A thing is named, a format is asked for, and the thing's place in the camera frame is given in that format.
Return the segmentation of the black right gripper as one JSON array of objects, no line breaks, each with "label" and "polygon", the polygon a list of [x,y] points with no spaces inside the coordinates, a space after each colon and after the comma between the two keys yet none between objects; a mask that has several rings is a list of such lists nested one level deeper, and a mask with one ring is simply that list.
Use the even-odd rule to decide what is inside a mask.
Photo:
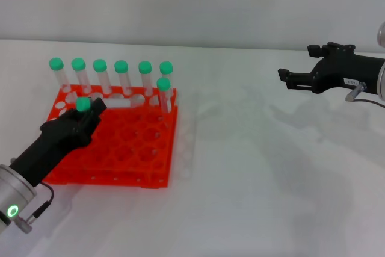
[{"label": "black right gripper", "polygon": [[309,45],[309,57],[321,58],[311,74],[279,69],[279,78],[287,89],[311,89],[316,94],[331,88],[353,88],[355,81],[366,84],[365,92],[377,94],[378,77],[384,59],[357,55],[354,53],[355,48],[354,45],[333,42],[323,46]]}]

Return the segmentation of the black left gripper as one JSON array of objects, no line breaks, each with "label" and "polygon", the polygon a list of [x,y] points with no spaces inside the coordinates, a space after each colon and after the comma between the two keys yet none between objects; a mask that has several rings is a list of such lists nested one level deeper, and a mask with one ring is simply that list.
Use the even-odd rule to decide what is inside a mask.
[{"label": "black left gripper", "polygon": [[10,168],[36,187],[71,152],[88,146],[107,109],[102,98],[91,100],[90,109],[71,109],[41,125],[41,134]]}]

